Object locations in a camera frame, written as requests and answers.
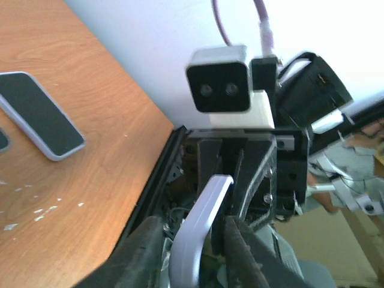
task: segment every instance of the wooden table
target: wooden table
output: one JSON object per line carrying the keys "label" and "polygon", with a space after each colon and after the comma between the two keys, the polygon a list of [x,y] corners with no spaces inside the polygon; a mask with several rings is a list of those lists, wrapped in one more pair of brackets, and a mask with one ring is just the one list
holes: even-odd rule
{"label": "wooden table", "polygon": [[87,139],[54,163],[0,111],[0,287],[70,287],[110,255],[172,124],[61,0],[0,5],[0,72],[33,74]]}

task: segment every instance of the white camera housing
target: white camera housing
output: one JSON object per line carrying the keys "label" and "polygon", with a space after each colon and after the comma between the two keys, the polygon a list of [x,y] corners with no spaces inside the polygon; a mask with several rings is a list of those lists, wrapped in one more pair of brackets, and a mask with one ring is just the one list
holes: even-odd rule
{"label": "white camera housing", "polygon": [[265,91],[253,91],[252,52],[245,45],[196,51],[186,68],[196,109],[213,128],[274,128]]}

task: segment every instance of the purple cable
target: purple cable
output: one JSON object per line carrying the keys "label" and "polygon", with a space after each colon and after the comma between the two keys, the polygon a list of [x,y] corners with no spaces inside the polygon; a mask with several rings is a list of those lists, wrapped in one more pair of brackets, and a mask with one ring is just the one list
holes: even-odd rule
{"label": "purple cable", "polygon": [[268,13],[263,0],[253,0],[257,13],[259,15],[260,22],[268,20]]}
{"label": "purple cable", "polygon": [[232,43],[230,42],[228,35],[224,30],[223,23],[221,22],[221,19],[220,19],[220,13],[218,11],[217,0],[212,0],[212,9],[214,11],[216,25],[217,25],[217,28],[220,32],[221,37],[223,38],[223,40],[227,46],[232,46]]}
{"label": "purple cable", "polygon": [[[218,0],[211,0],[216,25],[225,44],[227,46],[231,46],[232,43],[230,42],[228,35],[223,27],[223,23],[221,22],[221,19],[220,19],[220,12],[218,10],[217,1]],[[256,6],[256,10],[260,19],[260,33],[261,33],[263,54],[270,55],[272,54],[272,50],[274,48],[274,37],[269,27],[268,13],[266,11],[266,7],[263,0],[254,0],[253,2]]]}

